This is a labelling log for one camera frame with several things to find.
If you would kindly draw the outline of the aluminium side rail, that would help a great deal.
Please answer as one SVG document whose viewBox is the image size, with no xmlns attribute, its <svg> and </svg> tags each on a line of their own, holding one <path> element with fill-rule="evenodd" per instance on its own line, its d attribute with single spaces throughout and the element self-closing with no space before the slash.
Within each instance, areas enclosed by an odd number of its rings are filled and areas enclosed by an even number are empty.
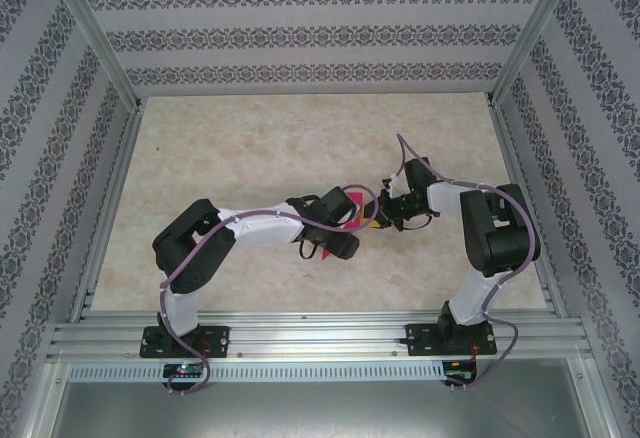
<svg viewBox="0 0 640 438">
<path fill-rule="evenodd" d="M 68 323 L 80 321 L 87 297 L 98 282 L 147 102 L 147 98 L 139 101 L 123 128 L 117 153 L 114 155 L 108 187 L 103 196 L 90 248 L 72 302 L 73 307 L 67 319 Z"/>
<path fill-rule="evenodd" d="M 546 243 L 544 241 L 544 233 L 540 228 L 539 220 L 535 213 L 534 204 L 531 201 L 531 196 L 527 187 L 527 181 L 522 173 L 520 160 L 511 140 L 508 126 L 505 122 L 501 110 L 496 105 L 493 105 L 491 102 L 489 102 L 488 108 L 509 179 L 511 182 L 514 182 L 521 187 L 525 203 L 533 220 L 534 229 L 540 240 L 540 255 L 535 262 L 535 269 L 540 281 L 541 289 L 549 296 L 551 309 L 553 310 L 555 315 L 559 318 L 568 318 L 570 314 L 567 312 L 562 294 L 559 289 L 553 263 L 549 258 Z"/>
</svg>

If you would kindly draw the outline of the aluminium mounting rail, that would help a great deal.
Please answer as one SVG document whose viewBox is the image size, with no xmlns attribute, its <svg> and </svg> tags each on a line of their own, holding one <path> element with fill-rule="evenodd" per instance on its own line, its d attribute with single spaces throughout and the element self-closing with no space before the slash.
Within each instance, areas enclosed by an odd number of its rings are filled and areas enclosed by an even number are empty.
<svg viewBox="0 0 640 438">
<path fill-rule="evenodd" d="M 504 349 L 517 342 L 510 358 L 586 358 L 593 354 L 583 322 L 548 310 L 493 313 L 495 341 Z M 230 361 L 408 360 L 405 326 L 433 323 L 435 312 L 241 313 L 206 312 L 204 325 L 230 328 Z M 49 361 L 136 361 L 152 312 L 88 311 L 78 323 L 55 326 L 46 352 Z"/>
</svg>

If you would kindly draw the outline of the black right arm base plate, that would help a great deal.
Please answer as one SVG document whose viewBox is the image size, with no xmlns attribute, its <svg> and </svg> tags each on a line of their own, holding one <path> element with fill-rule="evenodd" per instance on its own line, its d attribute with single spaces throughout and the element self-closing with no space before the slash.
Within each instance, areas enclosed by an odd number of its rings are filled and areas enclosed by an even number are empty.
<svg viewBox="0 0 640 438">
<path fill-rule="evenodd" d="M 406 337 L 400 342 L 408 348 L 410 356 L 458 356 L 497 354 L 492 326 L 487 322 L 471 326 L 458 324 L 408 324 Z"/>
</svg>

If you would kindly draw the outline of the grey metal sheet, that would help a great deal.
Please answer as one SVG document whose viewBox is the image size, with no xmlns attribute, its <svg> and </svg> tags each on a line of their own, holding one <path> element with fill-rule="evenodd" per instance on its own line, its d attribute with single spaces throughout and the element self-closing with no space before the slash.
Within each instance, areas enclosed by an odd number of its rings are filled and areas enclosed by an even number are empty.
<svg viewBox="0 0 640 438">
<path fill-rule="evenodd" d="M 525 359 L 467 391 L 376 381 L 255 382 L 248 366 L 173 397 L 133 366 L 46 368 L 26 438 L 623 438 L 589 359 Z"/>
</svg>

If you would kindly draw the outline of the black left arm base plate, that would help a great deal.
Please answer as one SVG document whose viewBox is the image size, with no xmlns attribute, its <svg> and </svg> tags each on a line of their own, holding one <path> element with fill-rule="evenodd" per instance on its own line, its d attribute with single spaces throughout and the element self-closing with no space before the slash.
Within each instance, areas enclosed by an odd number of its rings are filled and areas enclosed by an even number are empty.
<svg viewBox="0 0 640 438">
<path fill-rule="evenodd" d="M 230 328 L 201 326 L 183 335 L 181 339 L 206 358 L 226 358 Z M 195 358 L 196 355 L 181 346 L 163 325 L 145 327 L 139 349 L 141 358 Z"/>
</svg>

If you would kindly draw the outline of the pink paper sheet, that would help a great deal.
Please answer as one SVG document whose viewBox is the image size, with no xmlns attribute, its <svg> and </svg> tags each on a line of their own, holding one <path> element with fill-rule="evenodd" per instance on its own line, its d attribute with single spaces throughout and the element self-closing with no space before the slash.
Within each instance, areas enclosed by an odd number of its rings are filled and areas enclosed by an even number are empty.
<svg viewBox="0 0 640 438">
<path fill-rule="evenodd" d="M 365 221 L 363 218 L 364 193 L 348 191 L 346 195 L 351 200 L 352 204 L 335 224 L 335 227 L 341 229 L 355 229 Z M 323 246 L 321 259 L 327 260 L 329 258 L 337 258 L 340 260 L 348 260 L 354 257 L 359 247 L 360 239 L 354 234 L 333 234 Z"/>
</svg>

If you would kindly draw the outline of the aluminium frame post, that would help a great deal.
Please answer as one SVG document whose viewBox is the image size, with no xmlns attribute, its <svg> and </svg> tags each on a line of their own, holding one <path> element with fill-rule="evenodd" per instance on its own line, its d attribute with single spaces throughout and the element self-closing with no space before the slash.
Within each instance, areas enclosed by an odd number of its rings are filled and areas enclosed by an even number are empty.
<svg viewBox="0 0 640 438">
<path fill-rule="evenodd" d="M 64 0 L 64 2 L 126 108 L 129 111 L 137 111 L 141 98 L 135 91 L 88 0 Z"/>
<path fill-rule="evenodd" d="M 502 103 L 528 54 L 549 20 L 559 0 L 538 0 L 508 55 L 491 91 L 488 103 L 496 108 Z"/>
</svg>

